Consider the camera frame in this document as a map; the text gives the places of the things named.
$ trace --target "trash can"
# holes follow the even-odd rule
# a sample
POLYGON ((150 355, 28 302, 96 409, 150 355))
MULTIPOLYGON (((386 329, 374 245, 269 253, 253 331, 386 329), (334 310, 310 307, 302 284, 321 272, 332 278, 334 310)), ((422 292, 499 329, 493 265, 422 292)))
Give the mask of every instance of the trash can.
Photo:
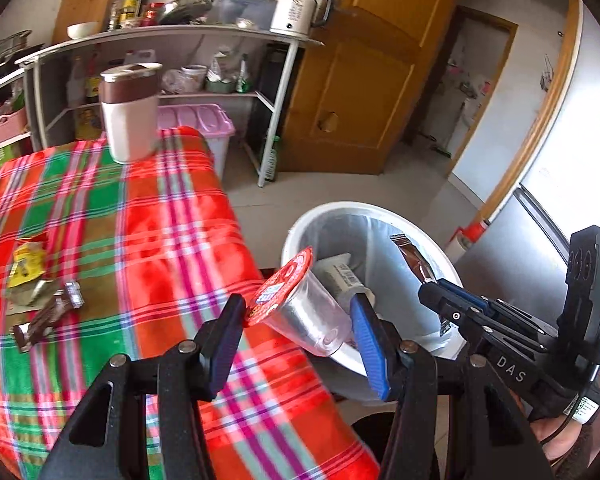
MULTIPOLYGON (((389 238, 399 233, 418 247, 437 278, 462 285, 445 253, 424 231, 391 211, 360 202, 332 202, 303 214, 289 230, 282 264, 307 246, 314 249, 314 261, 350 253, 349 267, 376 296, 376 312, 391 321, 403 339, 417 341, 433 355, 454 359, 464 340, 455 325, 440 337, 438 315, 420 304, 421 283, 389 238)), ((353 346, 344 343, 330 357, 312 358, 312 362, 331 391, 361 401, 377 399, 366 384, 362 358, 353 346)))

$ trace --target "black cable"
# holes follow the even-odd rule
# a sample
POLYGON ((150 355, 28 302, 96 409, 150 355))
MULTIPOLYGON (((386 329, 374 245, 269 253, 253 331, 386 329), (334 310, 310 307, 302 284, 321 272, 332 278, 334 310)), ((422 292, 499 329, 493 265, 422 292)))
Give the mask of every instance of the black cable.
POLYGON ((576 402, 574 403, 574 405, 571 407, 571 409, 569 411, 569 415, 567 415, 567 417, 563 420, 562 424, 558 427, 557 430, 555 430, 547 438, 544 438, 540 441, 540 447, 544 446, 544 444, 548 444, 549 442, 551 442, 555 437, 557 437, 562 432, 562 430, 564 428, 567 427, 567 424, 571 421, 571 419, 573 418, 573 415, 575 415, 576 410, 580 406, 580 403, 582 402, 583 398, 584 398, 584 392, 581 392, 580 394, 578 394, 578 398, 576 399, 576 402))

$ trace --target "plaid tablecloth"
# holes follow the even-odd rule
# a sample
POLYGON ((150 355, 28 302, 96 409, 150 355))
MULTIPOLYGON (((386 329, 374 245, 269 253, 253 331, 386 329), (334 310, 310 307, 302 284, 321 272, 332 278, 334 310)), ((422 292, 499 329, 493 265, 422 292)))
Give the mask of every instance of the plaid tablecloth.
MULTIPOLYGON (((0 457, 35 478, 108 358, 163 353, 261 277, 195 130, 165 130, 157 155, 127 166, 105 140, 79 141, 0 170, 0 457), (16 241, 46 232, 48 273, 79 280, 85 307, 31 352, 5 318, 16 241)), ((152 478, 162 477, 155 397, 152 478)), ((201 405, 219 479, 369 479, 378 466, 338 416, 307 358, 265 326, 248 329, 228 384, 201 405)))

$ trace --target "tabletop trash bin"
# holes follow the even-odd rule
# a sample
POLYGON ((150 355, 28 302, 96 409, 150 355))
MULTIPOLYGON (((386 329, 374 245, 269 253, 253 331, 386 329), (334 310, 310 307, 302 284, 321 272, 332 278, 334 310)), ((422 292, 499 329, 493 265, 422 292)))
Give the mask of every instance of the tabletop trash bin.
MULTIPOLYGON (((302 215, 289 230, 282 252, 282 264, 307 246, 314 250, 314 262, 350 253, 349 267, 375 294, 376 312, 391 321, 403 339, 413 339, 437 356, 455 358, 464 340, 454 325, 440 337, 438 315, 420 304, 418 289, 421 283, 389 238, 399 233, 404 233, 418 247, 437 278, 446 278, 462 285, 445 253, 424 231, 391 211, 359 202, 327 203, 302 215)), ((326 364, 331 379, 334 378, 334 371, 342 367, 359 374, 357 378, 347 376, 344 380, 349 384, 347 390, 358 390, 359 400, 377 399, 370 388, 369 398, 360 398, 361 387, 366 384, 366 373, 360 353, 352 345, 344 343, 329 358, 312 360, 319 362, 322 359, 333 360, 341 365, 334 367, 333 363, 326 364)), ((329 384, 330 381, 326 382, 332 391, 356 398, 352 392, 338 391, 329 384)))

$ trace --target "blue gripper pad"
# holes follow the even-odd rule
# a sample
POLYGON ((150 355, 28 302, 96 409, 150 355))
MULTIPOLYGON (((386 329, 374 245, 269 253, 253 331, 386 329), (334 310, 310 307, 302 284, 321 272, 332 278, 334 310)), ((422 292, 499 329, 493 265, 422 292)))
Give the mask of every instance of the blue gripper pad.
POLYGON ((485 316, 491 315, 491 307, 489 306, 489 302, 480 296, 476 296, 475 294, 464 290, 464 288, 461 286, 457 286, 455 283, 448 282, 444 278, 440 278, 438 280, 438 285, 442 286, 442 288, 446 288, 446 290, 454 293, 456 296, 460 296, 463 300, 468 301, 473 306, 478 308, 485 316))
POLYGON ((214 397, 224 388, 231 371, 242 336, 245 311, 246 304, 240 294, 229 296, 202 347, 202 354, 208 366, 208 388, 214 397))
POLYGON ((349 312, 353 323, 353 335, 365 365, 369 386, 381 400, 388 400, 391 393, 391 363, 395 358, 395 349, 388 345, 384 328, 366 294, 359 293, 351 298, 349 312))

